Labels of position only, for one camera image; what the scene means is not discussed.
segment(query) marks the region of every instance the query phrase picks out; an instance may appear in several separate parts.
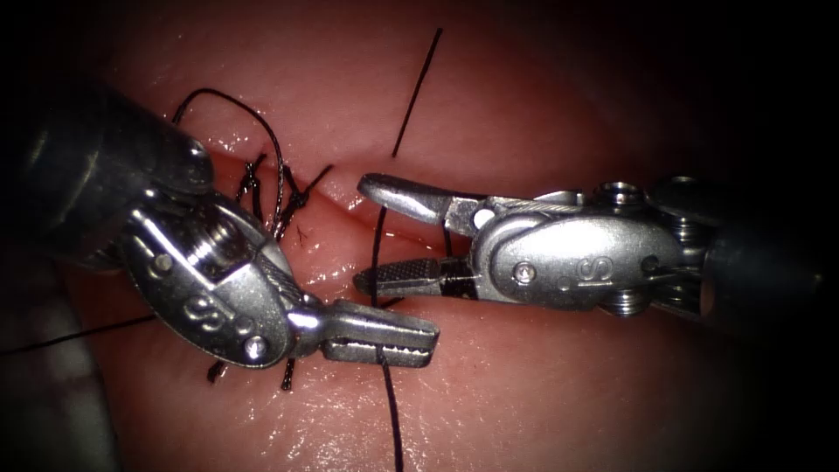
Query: screw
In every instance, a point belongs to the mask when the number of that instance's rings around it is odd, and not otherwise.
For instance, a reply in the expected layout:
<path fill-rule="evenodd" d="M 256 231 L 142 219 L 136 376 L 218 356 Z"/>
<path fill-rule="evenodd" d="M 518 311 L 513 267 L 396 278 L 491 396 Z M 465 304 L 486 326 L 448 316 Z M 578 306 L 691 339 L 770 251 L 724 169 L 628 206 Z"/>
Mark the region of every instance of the screw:
<path fill-rule="evenodd" d="M 472 223 L 475 224 L 475 228 L 481 229 L 495 216 L 496 213 L 489 208 L 482 208 L 481 210 L 475 212 L 475 216 L 472 217 Z"/>
<path fill-rule="evenodd" d="M 251 360 L 257 360 L 265 355 L 268 350 L 268 343 L 262 336 L 249 337 L 245 341 L 245 353 Z"/>
<path fill-rule="evenodd" d="M 568 290 L 571 290 L 571 285 L 572 285 L 571 278 L 570 277 L 559 277 L 559 280 L 557 280 L 557 285 L 559 286 L 560 290 L 562 290 L 563 292 L 567 292 Z"/>
<path fill-rule="evenodd" d="M 167 274 L 172 270 L 172 256 L 168 254 L 158 254 L 153 263 L 155 272 L 160 275 Z"/>
<path fill-rule="evenodd" d="M 513 267 L 513 278 L 515 278 L 518 283 L 527 285 L 536 278 L 536 268 L 529 262 L 519 262 L 515 267 Z"/>

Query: metal jaw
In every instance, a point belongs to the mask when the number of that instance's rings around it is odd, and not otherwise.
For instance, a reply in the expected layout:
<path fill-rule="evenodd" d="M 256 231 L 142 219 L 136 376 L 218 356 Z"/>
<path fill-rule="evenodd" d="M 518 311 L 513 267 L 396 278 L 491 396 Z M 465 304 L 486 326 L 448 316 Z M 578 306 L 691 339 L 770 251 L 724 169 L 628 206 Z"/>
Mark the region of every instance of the metal jaw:
<path fill-rule="evenodd" d="M 232 364 L 266 368 L 321 349 L 334 360 L 422 367 L 437 343 L 428 321 L 305 294 L 260 222 L 215 192 L 189 205 L 159 195 L 131 213 L 120 247 L 157 315 Z"/>
<path fill-rule="evenodd" d="M 624 183 L 603 184 L 589 203 L 579 191 L 532 200 L 445 191 L 368 174 L 358 186 L 373 201 L 473 237 L 469 254 L 403 260 L 377 268 L 380 295 L 437 295 L 526 303 L 618 316 L 662 301 L 698 313 L 704 246 L 692 222 L 653 210 Z M 371 271 L 354 278 L 370 291 Z"/>

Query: black suture thread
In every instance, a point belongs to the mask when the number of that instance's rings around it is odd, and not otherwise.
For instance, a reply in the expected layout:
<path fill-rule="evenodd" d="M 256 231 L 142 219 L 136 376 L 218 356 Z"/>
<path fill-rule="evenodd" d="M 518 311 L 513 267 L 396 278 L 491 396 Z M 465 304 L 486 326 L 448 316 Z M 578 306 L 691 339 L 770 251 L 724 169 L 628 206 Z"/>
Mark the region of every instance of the black suture thread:
<path fill-rule="evenodd" d="M 431 47 L 428 48 L 428 54 L 426 54 L 426 61 L 422 64 L 422 70 L 419 71 L 419 78 L 417 79 L 417 85 L 413 88 L 413 95 L 411 95 L 411 101 L 408 102 L 408 110 L 405 112 L 405 118 L 402 120 L 402 127 L 399 128 L 399 136 L 396 138 L 396 144 L 393 146 L 393 152 L 391 153 L 391 157 L 395 158 L 396 153 L 399 152 L 399 145 L 402 143 L 402 137 L 405 135 L 405 128 L 408 126 L 408 119 L 411 117 L 411 112 L 413 111 L 413 104 L 417 101 L 417 95 L 420 94 L 420 86 L 422 85 L 422 80 L 426 77 L 426 73 L 428 73 L 428 67 L 431 65 L 431 58 L 434 56 L 434 51 L 437 49 L 437 42 L 440 41 L 440 35 L 443 34 L 442 28 L 437 28 L 437 32 L 434 33 L 434 39 L 431 42 Z"/>
<path fill-rule="evenodd" d="M 315 189 L 315 186 L 318 185 L 321 180 L 326 176 L 326 174 L 335 167 L 332 164 L 327 165 L 326 167 L 321 170 L 321 172 L 312 180 L 309 185 L 306 186 L 305 189 L 302 191 L 297 186 L 297 182 L 295 182 L 295 178 L 291 175 L 291 169 L 288 166 L 283 167 L 283 172 L 286 173 L 286 181 L 288 182 L 288 187 L 291 189 L 291 196 L 288 198 L 288 203 L 286 204 L 286 208 L 283 209 L 280 215 L 280 226 L 276 232 L 274 232 L 274 238 L 280 240 L 282 236 L 285 234 L 288 225 L 291 223 L 291 218 L 295 215 L 297 210 L 300 210 L 303 206 L 307 204 L 309 201 L 309 195 L 311 191 Z"/>
<path fill-rule="evenodd" d="M 443 243 L 446 245 L 446 257 L 452 257 L 452 234 L 446 229 L 446 222 L 443 221 Z"/>
<path fill-rule="evenodd" d="M 67 336 L 62 336 L 62 337 L 56 337 L 56 338 L 50 339 L 49 341 L 44 341 L 43 343 L 35 343 L 35 344 L 30 344 L 30 345 L 24 346 L 24 347 L 10 349 L 10 350 L 7 350 L 7 351 L 0 351 L 0 357 L 1 356 L 10 356 L 12 354 L 19 354 L 21 352 L 34 351 L 34 350 L 37 350 L 37 349 L 52 346 L 54 344 L 64 343 L 65 341 L 71 341 L 71 340 L 77 339 L 79 337 L 91 336 L 91 335 L 103 333 L 103 332 L 106 332 L 106 331 L 118 330 L 120 328 L 127 328 L 128 326 L 134 326 L 135 324 L 145 323 L 145 322 L 148 322 L 148 321 L 152 321 L 154 319 L 156 319 L 156 316 L 154 316 L 154 315 L 141 316 L 139 318 L 133 318 L 133 319 L 130 319 L 130 320 L 127 320 L 127 321 L 124 321 L 124 322 L 109 324 L 107 326 L 100 326 L 99 328 L 93 328 L 91 330 L 79 331 L 78 333 L 73 333 L 72 335 L 67 335 Z"/>
<path fill-rule="evenodd" d="M 373 235 L 373 260 L 370 265 L 370 272 L 367 273 L 367 283 L 370 286 L 370 305 L 372 307 L 378 307 L 378 251 L 382 246 L 382 230 L 385 227 L 386 215 L 387 208 L 382 207 L 382 209 L 378 211 L 376 232 Z"/>
<path fill-rule="evenodd" d="M 260 201 L 261 182 L 260 179 L 256 177 L 256 170 L 260 167 L 266 156 L 267 154 L 262 153 L 256 158 L 256 161 L 252 163 L 245 163 L 245 175 L 242 176 L 242 180 L 239 181 L 239 190 L 236 192 L 236 203 L 240 203 L 242 201 L 242 197 L 248 193 L 249 190 L 252 192 L 251 208 L 253 210 L 253 215 L 260 221 L 260 223 L 263 221 L 262 203 Z"/>
<path fill-rule="evenodd" d="M 241 101 L 236 100 L 232 96 L 225 94 L 224 92 L 220 92 L 214 88 L 199 88 L 198 90 L 189 94 L 184 102 L 181 103 L 181 106 L 177 108 L 177 111 L 174 115 L 172 115 L 172 123 L 178 124 L 181 121 L 181 118 L 184 117 L 184 113 L 186 113 L 186 108 L 190 105 L 195 97 L 199 96 L 200 94 L 210 94 L 215 95 L 217 97 L 221 97 L 227 101 L 230 101 L 232 104 L 236 105 L 237 107 L 245 110 L 248 114 L 250 114 L 254 120 L 258 121 L 260 125 L 265 129 L 268 133 L 268 137 L 271 139 L 271 144 L 274 146 L 274 153 L 277 155 L 277 206 L 274 208 L 274 217 L 271 219 L 271 229 L 270 232 L 275 234 L 277 231 L 277 227 L 280 224 L 280 209 L 281 209 L 281 202 L 282 202 L 282 180 L 283 180 L 283 172 L 280 172 L 279 169 L 283 169 L 284 165 L 282 162 L 282 153 L 280 152 L 280 142 L 277 141 L 277 135 L 274 134 L 274 131 L 268 126 L 268 122 L 265 121 L 265 118 L 257 113 L 252 108 L 248 107 L 246 104 L 242 103 Z M 253 166 L 253 174 L 256 173 L 256 168 L 259 165 Z"/>
<path fill-rule="evenodd" d="M 289 359 L 286 362 L 286 372 L 282 375 L 282 384 L 280 384 L 283 390 L 291 390 L 291 378 L 295 375 L 295 360 Z"/>
<path fill-rule="evenodd" d="M 369 272 L 370 283 L 370 305 L 372 307 L 381 308 L 378 306 L 378 291 L 376 287 L 377 271 L 378 271 L 378 251 L 382 246 L 382 231 L 385 228 L 385 215 L 387 215 L 387 208 L 382 207 L 378 212 L 378 221 L 376 223 L 376 233 L 373 236 L 373 260 Z M 391 380 L 391 368 L 387 364 L 387 358 L 382 352 L 382 346 L 376 347 L 376 360 L 382 365 L 382 372 L 385 375 L 385 390 L 387 391 L 387 405 L 391 410 L 391 427 L 393 431 L 393 461 L 396 464 L 396 472 L 402 472 L 405 469 L 405 461 L 402 453 L 402 432 L 399 429 L 399 410 L 396 406 L 396 393 L 393 391 L 393 381 Z"/>
<path fill-rule="evenodd" d="M 215 384 L 218 376 L 223 375 L 226 369 L 227 364 L 225 364 L 225 361 L 216 361 L 215 364 L 211 365 L 210 368 L 207 369 L 207 381 L 211 384 Z"/>
<path fill-rule="evenodd" d="M 385 375 L 385 390 L 387 391 L 387 405 L 391 408 L 391 429 L 393 430 L 393 462 L 396 472 L 405 470 L 405 459 L 402 454 L 402 432 L 399 428 L 399 411 L 396 407 L 396 392 L 393 391 L 393 380 L 391 380 L 391 367 L 387 364 L 387 357 L 382 352 L 382 346 L 376 348 L 376 357 L 382 365 L 382 373 Z"/>

